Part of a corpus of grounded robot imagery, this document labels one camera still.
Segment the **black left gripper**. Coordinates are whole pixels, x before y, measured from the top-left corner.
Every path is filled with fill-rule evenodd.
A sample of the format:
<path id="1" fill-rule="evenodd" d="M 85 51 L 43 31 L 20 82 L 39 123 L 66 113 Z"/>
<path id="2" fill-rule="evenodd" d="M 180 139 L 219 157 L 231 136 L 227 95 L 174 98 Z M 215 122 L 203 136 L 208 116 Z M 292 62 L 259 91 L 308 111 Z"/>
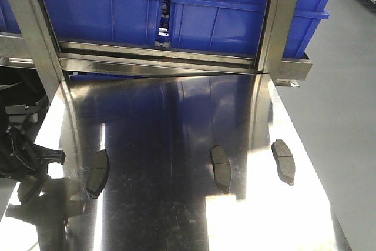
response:
<path id="1" fill-rule="evenodd" d="M 65 163 L 65 153 L 62 150 L 53 150 L 34 145 L 29 138 L 13 127 L 8 126 L 1 135 L 1 177 L 15 178 L 36 172 L 40 161 L 45 164 Z M 24 176 L 17 189 L 20 203 L 27 203 L 34 194 L 40 192 L 47 180 L 46 175 Z"/>

